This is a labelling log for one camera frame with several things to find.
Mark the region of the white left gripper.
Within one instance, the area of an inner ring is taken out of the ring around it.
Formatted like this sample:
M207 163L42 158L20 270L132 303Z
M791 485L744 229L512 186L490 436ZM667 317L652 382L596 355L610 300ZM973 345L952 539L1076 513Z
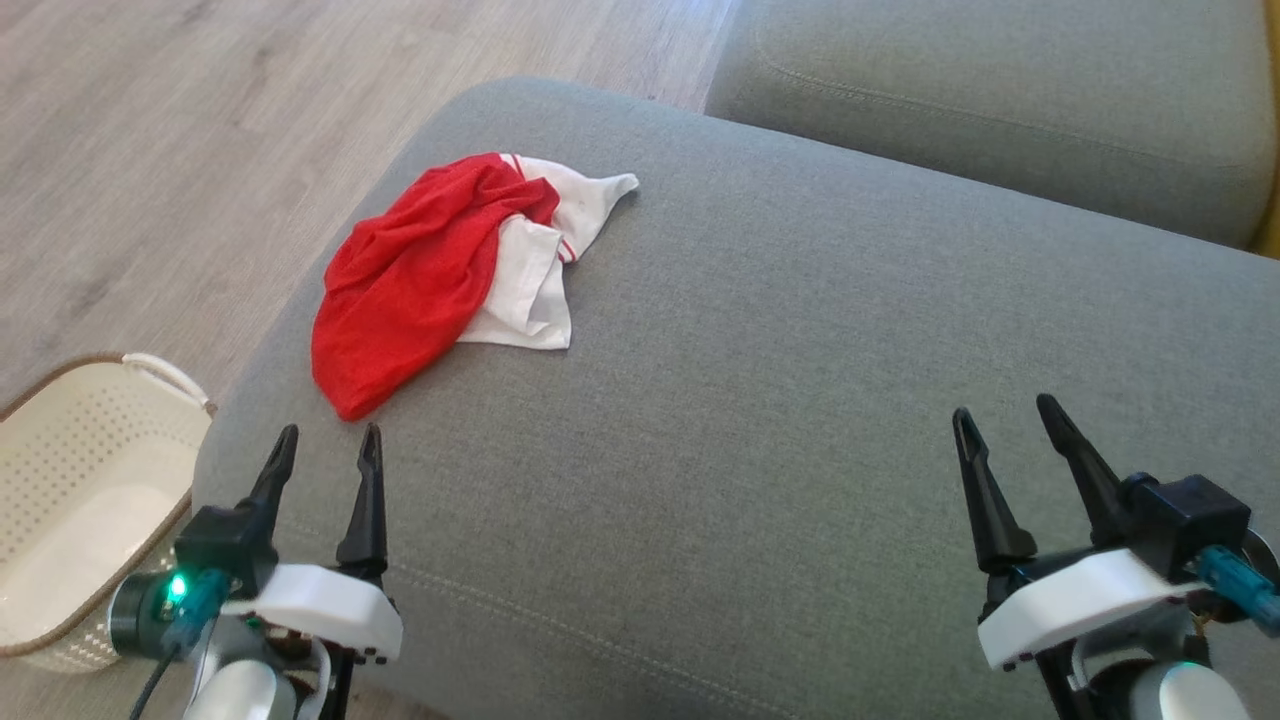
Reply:
M275 521L300 428L285 425L248 496ZM220 611L220 720L340 720L355 669L399 659L404 623L387 596L387 501L381 430L366 427L360 484L335 570L280 565L252 600Z

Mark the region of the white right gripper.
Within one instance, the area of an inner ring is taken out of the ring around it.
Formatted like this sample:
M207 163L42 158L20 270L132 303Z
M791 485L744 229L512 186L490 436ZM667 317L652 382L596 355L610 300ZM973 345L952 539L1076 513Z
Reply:
M1036 407L1070 469L1096 548L1128 543L1120 480L1048 393ZM989 447L965 407L952 415L978 568L1004 574L1038 553L989 465ZM1129 550L1066 559L1028 580L1018 568L988 582L977 634L987 664L1032 665L1055 720L1206 720L1206 638L1196 629L1201 582L1171 584Z

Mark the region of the red and white shirt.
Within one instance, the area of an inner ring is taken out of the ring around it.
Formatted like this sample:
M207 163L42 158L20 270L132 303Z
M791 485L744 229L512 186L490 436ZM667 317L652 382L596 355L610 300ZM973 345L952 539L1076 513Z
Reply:
M640 186L512 152L425 170L357 222L323 275L314 380L343 421L371 415L456 345L571 346L564 269Z

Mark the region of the cream perforated laundry basket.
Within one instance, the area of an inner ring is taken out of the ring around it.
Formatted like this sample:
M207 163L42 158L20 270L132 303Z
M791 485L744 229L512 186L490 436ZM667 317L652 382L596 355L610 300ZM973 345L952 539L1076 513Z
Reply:
M52 673L116 661L108 605L170 571L216 409L170 363L65 363L0 410L0 659Z

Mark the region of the large grey sofa chaise cushion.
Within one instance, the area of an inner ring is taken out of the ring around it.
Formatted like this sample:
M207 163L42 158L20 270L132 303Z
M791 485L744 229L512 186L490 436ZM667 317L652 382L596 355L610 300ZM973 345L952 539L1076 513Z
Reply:
M454 720L1056 720L991 670L951 418L1042 553L1089 523L1036 397L1280 553L1280 263L548 79L480 85L353 213L518 152L639 190L563 352L460 345L374 415L399 661Z

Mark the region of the large yellow sofa back cushion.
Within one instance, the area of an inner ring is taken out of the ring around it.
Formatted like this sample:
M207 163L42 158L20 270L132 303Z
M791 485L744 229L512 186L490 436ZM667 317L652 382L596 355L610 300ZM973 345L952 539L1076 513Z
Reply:
M1270 199L1251 251L1280 260L1280 0L1261 0L1261 3L1268 50L1276 150Z

